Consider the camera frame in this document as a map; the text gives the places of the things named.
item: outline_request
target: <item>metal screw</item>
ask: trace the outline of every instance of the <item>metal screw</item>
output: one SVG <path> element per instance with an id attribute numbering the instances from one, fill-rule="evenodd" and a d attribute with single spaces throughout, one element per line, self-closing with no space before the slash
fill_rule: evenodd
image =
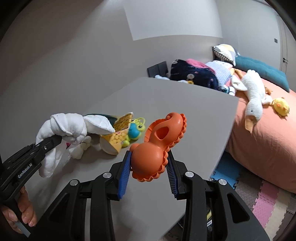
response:
<path id="1" fill-rule="evenodd" d="M 186 172 L 185 175 L 186 175 L 186 177 L 193 177 L 194 173 L 193 172 Z"/>
<path id="2" fill-rule="evenodd" d="M 78 184 L 78 180 L 76 180 L 76 179 L 73 179 L 70 181 L 71 186 L 76 186 L 77 184 Z"/>
<path id="3" fill-rule="evenodd" d="M 103 178 L 110 178 L 112 176 L 112 174 L 110 172 L 105 172 L 103 174 Z"/>
<path id="4" fill-rule="evenodd" d="M 223 186 L 225 186 L 227 184 L 227 181 L 225 179 L 220 179 L 219 183 Z"/>

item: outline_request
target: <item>pillow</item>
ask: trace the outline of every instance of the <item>pillow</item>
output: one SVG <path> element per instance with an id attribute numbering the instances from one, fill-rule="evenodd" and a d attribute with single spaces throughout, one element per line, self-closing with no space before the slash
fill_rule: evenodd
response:
<path id="1" fill-rule="evenodd" d="M 239 52 L 235 48 L 233 48 L 233 49 L 235 51 L 235 57 L 237 57 L 238 55 L 240 55 Z"/>
<path id="2" fill-rule="evenodd" d="M 284 72 L 267 65 L 266 63 L 249 57 L 237 56 L 236 68 L 247 72 L 249 69 L 256 71 L 261 78 L 266 79 L 275 85 L 290 92 L 289 84 Z"/>
<path id="3" fill-rule="evenodd" d="M 235 66 L 235 56 L 237 56 L 237 54 L 231 45 L 220 44 L 213 46 L 213 51 L 219 59 L 230 62 L 233 66 Z"/>

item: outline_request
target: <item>white goose plush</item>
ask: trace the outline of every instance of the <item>white goose plush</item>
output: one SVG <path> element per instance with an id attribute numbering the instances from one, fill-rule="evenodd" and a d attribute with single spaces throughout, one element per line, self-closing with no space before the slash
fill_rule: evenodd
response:
<path id="1" fill-rule="evenodd" d="M 235 70 L 239 80 L 235 75 L 232 77 L 232 86 L 236 90 L 245 91 L 246 96 L 249 99 L 249 103 L 246 107 L 246 119 L 245 128 L 252 133 L 254 125 L 261 119 L 263 114 L 264 104 L 271 104 L 272 97 L 265 96 L 265 87 L 261 77 L 254 70 L 248 70 L 247 73 L 242 76 L 239 70 Z"/>

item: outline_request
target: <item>gray table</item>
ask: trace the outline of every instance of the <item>gray table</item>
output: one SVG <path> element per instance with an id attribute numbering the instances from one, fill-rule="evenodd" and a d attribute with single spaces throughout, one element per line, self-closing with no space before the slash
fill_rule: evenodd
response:
<path id="1" fill-rule="evenodd" d="M 104 113 L 121 116 L 134 112 L 144 117 L 146 126 L 170 112 L 184 113 L 187 132 L 172 153 L 203 179 L 208 179 L 226 146 L 234 121 L 238 99 L 208 88 L 143 77 L 98 103 L 91 103 L 83 114 Z M 125 151 L 111 156 L 99 145 L 91 146 L 81 160 L 62 160 L 50 179 L 38 174 L 27 183 L 30 197 L 40 216 L 71 179 L 94 179 L 122 161 Z M 174 199 L 167 173 L 152 182 L 140 183 L 130 176 L 126 194 L 112 202 L 112 216 L 117 241 L 156 241 L 184 214 L 185 201 Z M 89 221 L 87 210 L 86 223 Z"/>

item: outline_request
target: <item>yellow chick plush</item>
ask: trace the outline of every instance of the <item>yellow chick plush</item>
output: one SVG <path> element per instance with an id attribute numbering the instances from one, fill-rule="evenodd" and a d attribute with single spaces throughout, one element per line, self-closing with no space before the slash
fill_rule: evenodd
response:
<path id="1" fill-rule="evenodd" d="M 274 107 L 279 116 L 286 116 L 290 112 L 290 106 L 284 97 L 274 99 L 271 105 Z"/>

